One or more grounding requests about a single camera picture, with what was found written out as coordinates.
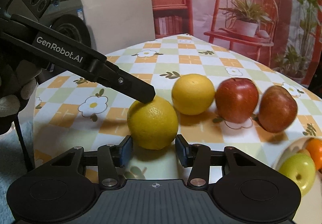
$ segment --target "green apple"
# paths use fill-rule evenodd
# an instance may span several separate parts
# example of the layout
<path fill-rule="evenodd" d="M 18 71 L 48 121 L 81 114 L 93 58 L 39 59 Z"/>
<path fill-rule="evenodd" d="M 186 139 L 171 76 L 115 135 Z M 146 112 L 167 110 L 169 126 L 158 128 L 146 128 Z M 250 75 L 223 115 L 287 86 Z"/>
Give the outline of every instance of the green apple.
<path fill-rule="evenodd" d="M 293 180 L 304 196 L 313 186 L 316 169 L 310 156 L 304 153 L 296 153 L 282 164 L 279 173 Z"/>

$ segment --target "hand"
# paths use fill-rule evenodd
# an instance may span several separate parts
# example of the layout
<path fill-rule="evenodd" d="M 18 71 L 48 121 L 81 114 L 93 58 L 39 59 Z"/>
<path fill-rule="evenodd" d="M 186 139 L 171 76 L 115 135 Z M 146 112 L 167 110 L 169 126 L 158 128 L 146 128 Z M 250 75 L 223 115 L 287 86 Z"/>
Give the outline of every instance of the hand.
<path fill-rule="evenodd" d="M 0 134 L 9 130 L 14 117 L 26 107 L 40 72 L 34 64 L 0 50 Z"/>

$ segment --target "washing machine door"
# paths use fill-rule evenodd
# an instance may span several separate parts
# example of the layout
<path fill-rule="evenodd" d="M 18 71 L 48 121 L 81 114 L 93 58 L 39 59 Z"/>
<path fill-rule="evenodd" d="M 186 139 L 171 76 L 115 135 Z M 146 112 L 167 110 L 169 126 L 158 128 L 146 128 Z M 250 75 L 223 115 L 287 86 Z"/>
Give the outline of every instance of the washing machine door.
<path fill-rule="evenodd" d="M 54 21 L 51 28 L 91 48 L 91 36 L 88 28 L 78 16 L 64 14 Z"/>

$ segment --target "beige plate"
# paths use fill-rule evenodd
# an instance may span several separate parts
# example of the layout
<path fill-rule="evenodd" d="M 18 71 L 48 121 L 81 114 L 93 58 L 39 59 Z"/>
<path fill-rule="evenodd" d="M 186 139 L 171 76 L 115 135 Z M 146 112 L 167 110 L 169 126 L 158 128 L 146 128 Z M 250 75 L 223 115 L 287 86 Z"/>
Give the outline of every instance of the beige plate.
<path fill-rule="evenodd" d="M 311 138 L 300 138 L 291 143 L 278 157 L 273 169 L 278 170 L 286 159 L 304 148 Z M 296 224 L 322 223 L 322 174 L 317 171 L 311 190 L 302 198 L 293 221 Z"/>

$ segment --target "red chair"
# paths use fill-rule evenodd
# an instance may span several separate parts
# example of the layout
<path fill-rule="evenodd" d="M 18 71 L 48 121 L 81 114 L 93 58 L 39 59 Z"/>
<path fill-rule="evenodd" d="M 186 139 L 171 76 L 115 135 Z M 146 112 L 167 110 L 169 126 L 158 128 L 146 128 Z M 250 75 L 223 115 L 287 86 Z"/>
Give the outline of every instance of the red chair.
<path fill-rule="evenodd" d="M 270 37 L 270 39 L 267 42 L 247 41 L 244 39 L 236 38 L 234 35 L 230 35 L 225 31 L 218 30 L 219 28 L 230 29 L 234 25 L 234 20 L 229 20 L 227 14 L 225 14 L 225 11 L 219 9 L 219 8 L 234 7 L 234 5 L 232 4 L 232 1 L 233 0 L 216 0 L 211 30 L 205 32 L 204 35 L 209 36 L 210 43 L 214 42 L 214 38 L 229 41 L 230 42 L 229 49 L 232 48 L 234 43 L 241 43 L 248 46 L 254 46 L 257 48 L 256 50 L 257 61 L 259 61 L 259 58 L 260 58 L 261 48 L 267 47 L 269 50 L 268 66 L 270 66 L 271 48 L 274 45 L 274 35 L 275 35 L 275 30 L 278 22 L 278 7 L 275 0 L 251 0 L 257 4 L 262 5 L 263 9 L 272 20 L 272 23 L 260 25 L 260 30 L 265 30 Z"/>

